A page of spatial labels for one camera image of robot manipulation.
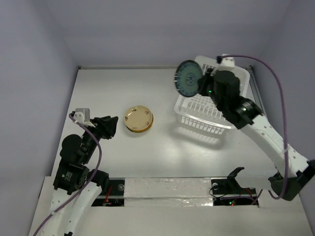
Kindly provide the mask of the dark grey-green plate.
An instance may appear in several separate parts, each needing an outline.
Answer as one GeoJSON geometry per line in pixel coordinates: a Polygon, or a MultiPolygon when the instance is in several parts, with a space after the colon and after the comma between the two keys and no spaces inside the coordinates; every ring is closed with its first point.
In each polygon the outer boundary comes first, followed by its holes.
{"type": "Polygon", "coordinates": [[[198,94],[198,80],[203,76],[199,64],[186,60],[177,67],[174,84],[178,93],[183,97],[194,97],[198,94]]]}

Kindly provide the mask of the orange plate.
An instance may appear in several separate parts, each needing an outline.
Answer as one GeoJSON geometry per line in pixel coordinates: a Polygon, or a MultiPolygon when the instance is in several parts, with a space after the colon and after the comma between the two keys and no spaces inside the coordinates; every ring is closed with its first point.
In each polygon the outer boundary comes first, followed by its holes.
{"type": "Polygon", "coordinates": [[[127,128],[128,128],[129,131],[134,132],[134,133],[143,133],[143,132],[148,131],[152,127],[153,123],[154,123],[154,116],[152,116],[151,123],[143,130],[138,130],[137,131],[137,130],[134,130],[134,129],[130,129],[128,127],[127,128]]]}

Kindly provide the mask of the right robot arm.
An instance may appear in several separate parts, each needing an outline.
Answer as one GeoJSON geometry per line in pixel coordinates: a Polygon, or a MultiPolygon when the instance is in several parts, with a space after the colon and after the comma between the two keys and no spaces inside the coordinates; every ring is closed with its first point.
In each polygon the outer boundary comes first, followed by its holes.
{"type": "Polygon", "coordinates": [[[240,80],[232,71],[209,68],[198,80],[198,93],[208,96],[223,117],[268,156],[278,170],[268,180],[277,197],[291,201],[315,175],[315,162],[289,146],[263,111],[240,95],[240,80]]]}

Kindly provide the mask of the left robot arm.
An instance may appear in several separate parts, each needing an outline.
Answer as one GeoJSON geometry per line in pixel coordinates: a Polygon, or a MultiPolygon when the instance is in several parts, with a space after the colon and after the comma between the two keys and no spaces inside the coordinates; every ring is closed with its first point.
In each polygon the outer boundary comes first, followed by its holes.
{"type": "Polygon", "coordinates": [[[89,109],[76,109],[68,117],[84,130],[62,141],[60,162],[53,181],[49,215],[35,230],[35,236],[75,236],[88,209],[100,194],[110,192],[109,174],[99,170],[100,140],[110,140],[118,117],[90,118],[89,109]]]}

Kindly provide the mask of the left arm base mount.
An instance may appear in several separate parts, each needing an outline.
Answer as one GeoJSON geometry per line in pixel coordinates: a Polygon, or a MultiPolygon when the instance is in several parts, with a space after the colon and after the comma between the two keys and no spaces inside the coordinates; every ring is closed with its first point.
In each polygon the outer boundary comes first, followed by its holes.
{"type": "Polygon", "coordinates": [[[125,179],[111,178],[108,188],[92,203],[93,207],[123,207],[125,205],[125,179]]]}

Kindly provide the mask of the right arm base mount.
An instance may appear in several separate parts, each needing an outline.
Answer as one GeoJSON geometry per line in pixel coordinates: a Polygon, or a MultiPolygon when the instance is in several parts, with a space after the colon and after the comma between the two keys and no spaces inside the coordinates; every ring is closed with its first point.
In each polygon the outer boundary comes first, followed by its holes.
{"type": "Polygon", "coordinates": [[[258,193],[253,188],[243,188],[236,180],[244,167],[237,167],[227,177],[211,179],[209,194],[214,206],[258,206],[258,193]]]}

